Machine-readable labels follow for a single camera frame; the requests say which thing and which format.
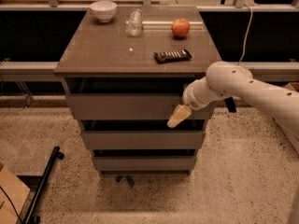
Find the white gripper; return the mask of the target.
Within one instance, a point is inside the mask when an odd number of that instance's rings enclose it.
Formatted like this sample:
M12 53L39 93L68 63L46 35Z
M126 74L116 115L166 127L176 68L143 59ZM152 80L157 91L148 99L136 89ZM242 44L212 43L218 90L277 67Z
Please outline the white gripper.
M217 101L218 98L219 94L208 86L205 77L196 79L186 86L182 95L184 105L177 105L167 122L167 126L169 128L177 127L191 115L192 110L203 109L210 103Z

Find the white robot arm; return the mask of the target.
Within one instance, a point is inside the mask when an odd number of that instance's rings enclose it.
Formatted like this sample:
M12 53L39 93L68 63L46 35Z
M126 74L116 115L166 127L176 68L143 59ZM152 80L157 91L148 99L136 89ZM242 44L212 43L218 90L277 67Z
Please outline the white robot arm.
M245 67L227 62L215 62L206 76L185 87L182 105L178 105L167 126L174 128L187 119L193 110L200 110L214 101L236 96L274 120L298 148L299 93L264 83L253 78Z

